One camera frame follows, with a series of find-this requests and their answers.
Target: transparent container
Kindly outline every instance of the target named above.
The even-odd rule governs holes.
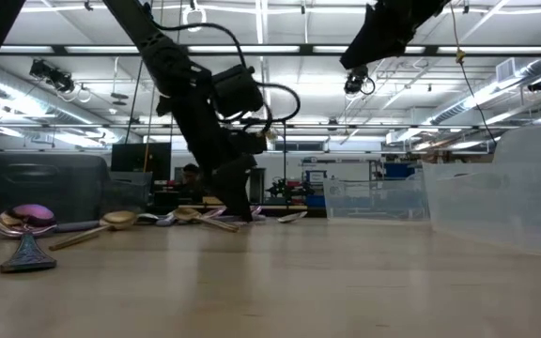
[[[541,163],[455,165],[424,165],[434,229],[541,253]]]
[[[327,218],[373,221],[428,221],[422,180],[325,180]]]

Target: desk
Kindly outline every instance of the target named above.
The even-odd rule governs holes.
[[[541,337],[541,256],[423,227],[134,227],[51,255],[0,275],[0,338]]]
[[[180,207],[190,207],[197,209],[201,213],[219,208],[218,205],[184,205]],[[327,218],[327,211],[324,207],[307,207],[307,206],[262,206],[262,215],[269,217],[283,217],[296,212],[308,211],[306,217]]]

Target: black robotic arm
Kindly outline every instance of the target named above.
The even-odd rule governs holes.
[[[25,0],[0,0],[0,47]],[[263,132],[222,128],[216,113],[230,117],[257,111],[262,95],[244,62],[222,73],[211,72],[191,61],[186,51],[160,31],[148,4],[138,0],[103,0],[143,57],[161,93],[159,115],[171,113],[200,164],[204,181],[229,210],[250,221],[245,192],[248,171],[256,166],[254,154],[266,150]],[[378,0],[367,6],[364,26],[341,58],[346,69],[404,53],[416,28],[438,13],[448,0]],[[282,122],[293,117],[298,109]],[[274,121],[266,121],[265,129]],[[249,121],[248,125],[260,123]]]

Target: person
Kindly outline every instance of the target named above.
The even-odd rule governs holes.
[[[205,191],[197,165],[189,163],[183,167],[181,185],[180,193],[183,197],[191,198],[194,202],[202,201]]]
[[[199,181],[199,167],[189,163],[183,167],[182,183],[185,185],[194,185]]]

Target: computer monitor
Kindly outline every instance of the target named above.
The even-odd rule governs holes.
[[[150,144],[147,149],[146,172],[153,174],[154,180],[170,179],[169,143]],[[113,172],[143,172],[146,144],[128,144],[112,146]]]

